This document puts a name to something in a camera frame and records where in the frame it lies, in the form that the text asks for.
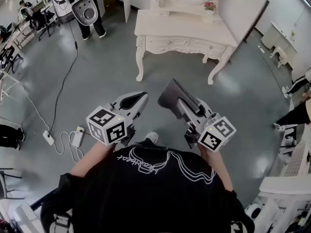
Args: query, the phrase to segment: black t-shirt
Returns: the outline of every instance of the black t-shirt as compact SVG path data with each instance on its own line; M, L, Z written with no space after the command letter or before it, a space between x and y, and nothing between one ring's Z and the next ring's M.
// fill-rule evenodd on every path
M235 192L206 161L176 150L124 148L84 178L62 175L42 205L46 232L54 214L71 208L75 233L254 231Z

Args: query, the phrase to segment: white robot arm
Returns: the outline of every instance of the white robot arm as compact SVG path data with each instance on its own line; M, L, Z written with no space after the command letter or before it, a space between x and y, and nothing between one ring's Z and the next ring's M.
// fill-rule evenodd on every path
M132 92L105 107L97 107L86 118L91 135L107 146L116 142L126 146L135 134L134 120L140 116L147 102L146 92Z

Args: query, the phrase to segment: ornate table leg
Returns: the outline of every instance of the ornate table leg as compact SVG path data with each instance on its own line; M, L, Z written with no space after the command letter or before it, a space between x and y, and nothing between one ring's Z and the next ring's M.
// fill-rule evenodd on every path
M145 35L137 36L136 46L137 46L136 61L137 61L138 69L139 69L139 75L136 77L136 80L140 82L142 80L142 76L144 75L144 63L142 59L146 51L146 36Z
M206 54L206 55L204 55L202 62L203 62L204 64L206 64L206 63L207 63L207 60L208 60L208 55Z
M229 58L231 57L233 51L234 51L234 48L232 46L229 46L226 49L226 51L220 58L218 65L210 72L209 77L208 77L208 84L214 84L213 77L215 76L216 73L218 73L221 69L223 69L223 67L225 66Z

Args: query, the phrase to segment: electrical cord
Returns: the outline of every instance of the electrical cord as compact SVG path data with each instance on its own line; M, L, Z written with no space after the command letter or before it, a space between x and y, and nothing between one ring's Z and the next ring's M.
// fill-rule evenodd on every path
M72 37L73 37L73 40L74 40L74 45L75 45L75 48L77 50L77 56L75 57L75 59L73 60L72 64L71 64L71 67L69 69L69 71L67 72L64 80L63 80L63 84L62 84L62 88L60 89L58 95L57 95L57 98L56 98L56 103L55 103L55 110L54 110L54 119L53 119L53 124L51 126L51 130L49 131L49 134L51 134L52 132L52 129L53 129L53 126L54 126L54 123L55 123L55 118L56 118L56 108L57 108L57 102L58 102L58 98L59 98L59 95L60 93L62 92L63 88L64 88L64 83L65 83L65 80L66 80L66 77L68 76L68 74L70 73L72 67L73 67L73 64L75 63L76 59L78 58L78 55L79 55L79 52L78 52L78 44L77 44L77 41L73 35L73 31L72 31L72 27L71 27L71 24L70 24L70 21L68 21L69 23L69 26L70 26L70 30L71 30L71 34L72 34Z
M64 143L63 143L63 140L62 140L62 135L63 135L64 133L68 135L68 146L69 146L69 149L70 149L70 152L71 152L71 157L72 157L72 159L73 159L73 161L74 161L75 163L78 163L78 162L76 162L76 161L74 160L74 158L73 158L73 153L72 153L72 149L71 149L71 146L70 146L70 145L73 145L73 144L72 144L72 141L71 141L71 139L70 139L71 134L72 134L72 133L76 133L76 131L71 131L70 133L64 131L64 132L62 132L62 133L60 134L60 141L61 141L61 143L62 143L62 145L63 145L63 151L62 151L62 152L58 152L58 151L57 151L55 144L53 144L53 145L54 145L54 148L55 148L56 152L57 152L59 155L61 155L61 154L64 153L64 151L65 151L65 146L64 146ZM77 153L78 159L81 160L81 159L80 159L80 156L79 156L79 154L78 154L78 151L80 151L80 153L82 154L82 158L84 157L83 152L82 152L81 149L79 149L78 147L76 147L76 146L74 146L74 147L76 148L76 153Z
M58 7L61 9L61 10L66 10L67 6L68 6L69 3L67 3L67 5L65 6L64 9L62 9L62 7L60 6L60 4L58 4Z
M58 95L57 95L56 103L55 103L55 110L54 110L54 119L53 119L53 124L52 124L52 126L51 126L51 129L50 129L50 131L49 131L49 135L51 134L52 129L53 129L53 126L54 126L54 123L55 123L58 98L59 98L59 96L60 96L60 94L61 94L61 92L62 92L62 90L63 90L63 88L64 88L64 83L65 83L66 77L67 77L68 74L70 73L70 71L71 71L71 69L72 69L72 67L73 67L74 62L75 62L76 59L78 58L78 47L77 47L76 42L75 42L75 45L76 45L76 50L77 50L77 56L75 57L75 59L74 59L74 61L72 62L72 64L71 64L71 66L70 66L70 68L69 68L69 70L68 70L68 72L67 72L65 78L63 79L62 88L60 89L60 91L59 91L59 93L58 93Z
M9 88L7 88L6 90L4 90L5 89L5 87L7 86L6 84L4 84L3 85L3 87L2 87L2 89L1 89L1 98L0 98L0 105L2 105L2 101L3 101L3 98L2 98L2 91L4 92L4 93L6 93L10 88L12 88L14 85L12 85L12 86L10 86Z
M45 120L42 118L42 116L40 115L40 113L39 113L37 107L35 106L34 102L31 100L31 98L30 98L29 95L27 94L27 92L26 92L26 90L25 90L25 87L24 87L23 83L20 82L20 84L21 84L21 86L23 87L24 92L25 92L25 94L27 95L27 97L29 98L30 102L33 104L33 106L34 106L35 110L37 111L39 117L42 119L42 121L44 122L45 126L47 126L47 127L48 127L48 130L49 130L49 129L50 129L49 126L47 125L47 123L45 122Z

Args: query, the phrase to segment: hand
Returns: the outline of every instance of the hand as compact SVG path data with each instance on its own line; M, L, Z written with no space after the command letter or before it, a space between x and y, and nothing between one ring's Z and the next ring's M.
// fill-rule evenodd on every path
M217 152L213 152L209 149L207 149L206 147L204 147L202 144L198 143L198 148L201 152L201 157L206 160L207 163L210 164L211 161L215 160L215 159L219 159L221 158L221 154L219 151Z
M309 100L311 98L311 96L307 93L304 93L304 94L302 94L302 98L303 98L303 101L305 102L305 101Z

